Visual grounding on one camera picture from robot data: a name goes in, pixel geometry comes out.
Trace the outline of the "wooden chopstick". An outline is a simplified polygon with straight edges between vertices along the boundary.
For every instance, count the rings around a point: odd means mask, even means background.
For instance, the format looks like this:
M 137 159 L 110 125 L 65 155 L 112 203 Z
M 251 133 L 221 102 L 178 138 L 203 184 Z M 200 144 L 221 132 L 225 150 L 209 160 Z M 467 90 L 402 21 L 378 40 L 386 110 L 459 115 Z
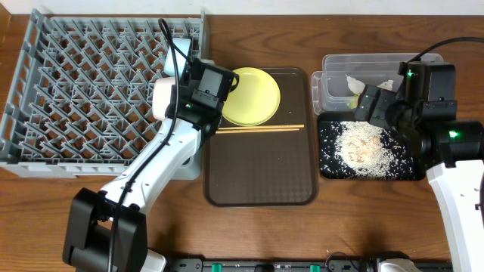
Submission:
M 272 132 L 289 132 L 299 131 L 300 128 L 267 128 L 267 129 L 252 129 L 252 130 L 220 130 L 216 134 L 249 134 L 249 133 L 272 133 Z
M 232 131 L 232 130 L 261 130 L 261 129 L 289 129 L 289 128 L 304 128 L 303 124 L 300 125 L 257 125 L 257 126 L 238 126 L 238 127 L 224 127 L 219 128 L 219 131 Z

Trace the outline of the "yellow round plate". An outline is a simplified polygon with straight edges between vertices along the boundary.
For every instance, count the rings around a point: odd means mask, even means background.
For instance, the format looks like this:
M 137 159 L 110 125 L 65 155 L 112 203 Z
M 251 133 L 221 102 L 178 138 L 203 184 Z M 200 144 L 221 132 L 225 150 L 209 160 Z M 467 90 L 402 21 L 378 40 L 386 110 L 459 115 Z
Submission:
M 229 93 L 222 116 L 239 126 L 261 125 L 277 112 L 281 91 L 266 71 L 254 67 L 235 69 L 237 87 Z

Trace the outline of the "light blue bowl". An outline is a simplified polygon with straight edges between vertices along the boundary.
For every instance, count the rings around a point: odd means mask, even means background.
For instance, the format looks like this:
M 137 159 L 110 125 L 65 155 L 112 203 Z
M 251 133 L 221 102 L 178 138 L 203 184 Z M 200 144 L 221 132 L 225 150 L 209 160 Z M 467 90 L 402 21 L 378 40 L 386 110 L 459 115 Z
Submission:
M 187 63 L 185 57 L 182 56 L 184 54 L 186 57 L 189 56 L 191 50 L 191 40 L 186 38 L 174 38 L 173 43 L 175 45 L 175 58 L 177 63 L 178 74 L 181 75 L 184 71 L 185 64 Z M 173 57 L 171 47 L 169 47 L 166 60 L 163 68 L 163 72 L 168 77 L 175 76 L 175 65 L 173 63 Z

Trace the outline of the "pink white bowl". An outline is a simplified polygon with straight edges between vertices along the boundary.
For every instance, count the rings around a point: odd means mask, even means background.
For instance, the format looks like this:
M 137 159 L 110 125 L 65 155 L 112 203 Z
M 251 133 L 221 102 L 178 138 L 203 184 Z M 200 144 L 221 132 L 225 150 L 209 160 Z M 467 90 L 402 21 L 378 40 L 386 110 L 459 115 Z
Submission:
M 166 109 L 171 103 L 174 77 L 161 78 L 155 81 L 152 100 L 152 113 L 155 119 L 163 121 L 166 118 Z

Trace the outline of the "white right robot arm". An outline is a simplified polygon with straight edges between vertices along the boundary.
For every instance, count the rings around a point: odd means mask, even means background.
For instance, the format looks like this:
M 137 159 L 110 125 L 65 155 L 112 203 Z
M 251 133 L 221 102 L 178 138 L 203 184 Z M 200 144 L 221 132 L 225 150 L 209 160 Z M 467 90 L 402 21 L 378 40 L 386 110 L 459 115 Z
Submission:
M 451 63 L 402 62 L 397 91 L 366 85 L 355 119 L 400 134 L 426 171 L 455 271 L 483 269 L 483 125 L 458 120 Z

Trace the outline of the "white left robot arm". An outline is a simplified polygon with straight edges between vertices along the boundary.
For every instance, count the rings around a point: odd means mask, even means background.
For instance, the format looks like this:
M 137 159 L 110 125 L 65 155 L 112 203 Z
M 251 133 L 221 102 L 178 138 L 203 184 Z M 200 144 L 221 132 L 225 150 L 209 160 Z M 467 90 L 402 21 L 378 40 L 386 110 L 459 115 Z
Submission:
M 153 116 L 160 130 L 130 166 L 98 192 L 73 198 L 62 260 L 77 271 L 163 271 L 147 245 L 147 215 L 175 173 L 214 135 L 237 73 L 196 59 L 156 80 Z

